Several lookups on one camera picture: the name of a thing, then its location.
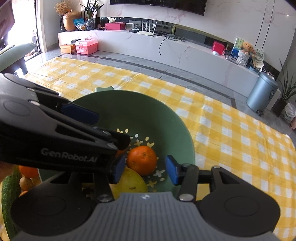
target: pink plastic toolbox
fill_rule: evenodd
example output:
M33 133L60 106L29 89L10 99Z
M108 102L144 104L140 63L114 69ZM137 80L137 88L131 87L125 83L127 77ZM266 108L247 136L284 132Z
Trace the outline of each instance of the pink plastic toolbox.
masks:
M114 22L114 23L106 23L105 29L106 30L123 30L126 28L124 22Z
M92 54L98 51L98 41L94 38L86 38L75 43L76 52L81 54Z

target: green cushion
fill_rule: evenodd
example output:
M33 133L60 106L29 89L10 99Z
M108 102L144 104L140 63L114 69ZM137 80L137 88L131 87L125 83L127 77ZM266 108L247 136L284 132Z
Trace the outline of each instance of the green cushion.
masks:
M13 48L5 51L3 54L0 55L0 72L5 70L14 62L23 58L26 54L30 53L35 47L36 44L27 43L14 46Z

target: trash can lid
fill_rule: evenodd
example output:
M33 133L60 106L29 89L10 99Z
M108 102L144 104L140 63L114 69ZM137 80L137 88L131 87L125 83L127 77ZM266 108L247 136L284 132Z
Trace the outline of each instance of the trash can lid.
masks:
M261 77L266 83L268 83L269 85L271 85L272 87L278 89L279 85L278 83L275 81L275 79L269 75L267 75L266 73L261 72L259 77Z

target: white logo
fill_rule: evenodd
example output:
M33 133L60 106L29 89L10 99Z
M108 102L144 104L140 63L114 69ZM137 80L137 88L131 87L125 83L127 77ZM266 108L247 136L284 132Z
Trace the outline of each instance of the white logo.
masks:
M68 160L74 160L74 161L85 161L85 162L96 162L97 161L97 157L91 157L88 158L87 156L78 156L76 154L69 154L68 152L54 152L54 151L50 151L47 148L42 148L41 149L41 154L44 156L50 156L50 157L56 157L56 158L65 158Z
M150 198L150 196L149 196L149 195L147 195L147 194L144 194L143 196L141 196L141 198L143 198L144 200L147 200L147 199L149 199L149 198Z

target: gold vase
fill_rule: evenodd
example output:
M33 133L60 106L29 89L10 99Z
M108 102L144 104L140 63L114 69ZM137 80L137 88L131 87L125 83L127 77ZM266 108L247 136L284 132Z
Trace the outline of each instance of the gold vase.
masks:
M64 27L67 31L76 30L74 19L80 19L81 13L77 11L68 12L63 16Z

